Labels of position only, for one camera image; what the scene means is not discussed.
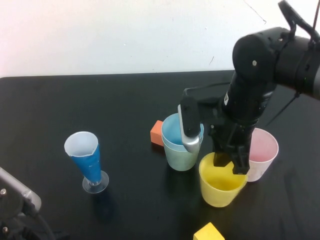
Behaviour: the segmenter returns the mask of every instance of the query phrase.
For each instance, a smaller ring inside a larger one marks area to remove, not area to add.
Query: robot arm
[[[184,91],[178,106],[182,142],[199,149],[200,123],[210,126],[213,164],[233,162],[234,174],[249,170],[252,132],[277,84],[320,100],[320,36],[286,1],[279,7],[291,29],[276,27],[240,38],[232,53],[235,73],[224,96],[196,98]],[[311,39],[295,36],[296,25]]]

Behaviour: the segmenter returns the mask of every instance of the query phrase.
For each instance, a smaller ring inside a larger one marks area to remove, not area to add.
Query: blue cup
[[[99,142],[93,133],[79,131],[72,134],[65,141],[64,150],[84,175],[84,190],[99,193],[107,187],[109,177],[101,171]]]
[[[200,125],[199,140],[200,145],[204,138],[204,125]],[[197,152],[188,152],[182,143],[180,121],[178,113],[168,116],[162,123],[161,136],[165,151],[165,156],[171,168],[177,171],[187,171],[191,169],[198,158]]]

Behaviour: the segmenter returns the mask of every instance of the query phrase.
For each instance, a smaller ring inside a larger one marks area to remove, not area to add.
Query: cup rim
[[[169,141],[166,137],[165,137],[165,135],[163,134],[163,127],[164,127],[164,124],[165,124],[165,121],[168,119],[168,118],[170,118],[171,116],[173,116],[173,115],[179,115],[178,113],[173,113],[173,114],[171,114],[171,115],[169,115],[169,116],[167,116],[166,118],[165,118],[165,120],[163,121],[163,123],[162,123],[162,125],[161,125],[161,137],[162,137],[162,141],[163,141],[163,139],[165,139],[166,141],[168,141],[169,143],[171,143],[172,145],[174,145],[174,146],[179,146],[179,147],[181,147],[181,146],[184,146],[183,144],[176,144],[176,143],[173,143],[173,142],[171,142],[171,141]],[[202,138],[204,138],[204,131],[205,131],[205,126],[203,125],[203,123],[200,123],[200,133],[201,133],[201,130],[202,130],[202,128],[203,128],[203,133],[202,133],[202,136],[199,136],[199,140]]]
[[[276,144],[276,154],[274,155],[274,157],[272,157],[271,159],[269,159],[267,161],[253,161],[253,160],[249,159],[249,162],[252,162],[252,163],[255,163],[255,164],[265,164],[265,163],[271,162],[278,156],[278,153],[279,153],[278,141],[270,132],[268,132],[268,131],[266,131],[266,130],[264,130],[262,128],[258,128],[258,127],[256,127],[255,130],[256,129],[259,130],[259,131],[263,131],[263,132],[267,133],[269,136],[271,136],[274,139],[275,144]]]
[[[75,135],[79,135],[79,134],[90,134],[90,135],[94,136],[97,144],[96,144],[95,148],[93,149],[92,153],[86,154],[86,155],[81,155],[81,156],[77,156],[77,155],[73,155],[73,154],[68,154],[68,152],[67,152],[67,150],[66,150],[66,145],[67,145],[68,140],[69,140],[71,137],[74,137]],[[92,156],[92,155],[95,153],[95,151],[97,150],[98,146],[99,146],[98,138],[97,138],[97,136],[94,135],[92,132],[89,132],[89,131],[77,131],[77,132],[71,134],[70,136],[68,136],[68,138],[65,140],[65,142],[64,142],[64,151],[65,151],[70,157],[83,158],[83,157]]]
[[[246,185],[246,183],[247,183],[247,181],[248,181],[248,175],[247,175],[247,174],[244,175],[245,177],[244,177],[243,183],[242,183],[239,187],[237,187],[237,188],[235,188],[235,189],[232,189],[232,190],[221,190],[221,189],[218,189],[218,188],[215,188],[215,187],[211,186],[211,185],[204,179],[204,177],[202,176],[202,173],[201,173],[201,171],[200,171],[200,167],[201,167],[201,164],[202,164],[202,162],[203,162],[203,159],[205,159],[205,157],[206,157],[207,155],[205,155],[205,156],[201,159],[201,161],[200,161],[200,163],[199,163],[198,171],[199,171],[199,176],[200,176],[201,180],[202,180],[207,186],[209,186],[209,188],[211,188],[211,189],[213,189],[213,190],[217,190],[217,191],[219,191],[219,192],[223,192],[223,193],[232,193],[232,192],[236,192],[236,191],[241,190],[241,189]]]

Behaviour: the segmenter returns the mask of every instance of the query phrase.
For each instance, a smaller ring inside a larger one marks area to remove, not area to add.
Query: table surface
[[[271,132],[279,155],[225,208],[201,197],[195,167],[172,170],[150,143],[157,120],[177,111],[185,88],[229,81],[232,71],[10,77],[0,80],[0,166],[42,199],[41,213],[72,240],[187,240],[212,222],[226,240],[313,240],[320,229],[320,105],[301,96],[270,126],[294,92],[279,86],[258,127]],[[222,96],[228,86],[213,92]],[[64,151],[66,138],[99,138],[110,183],[87,194]]]

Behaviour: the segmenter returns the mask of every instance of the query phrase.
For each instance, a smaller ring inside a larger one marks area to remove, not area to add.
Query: orange block
[[[161,127],[162,127],[162,121],[156,121],[155,125],[150,131],[150,136],[151,136],[151,142],[154,144],[158,144],[160,146],[164,145],[164,142],[162,141],[161,137]]]

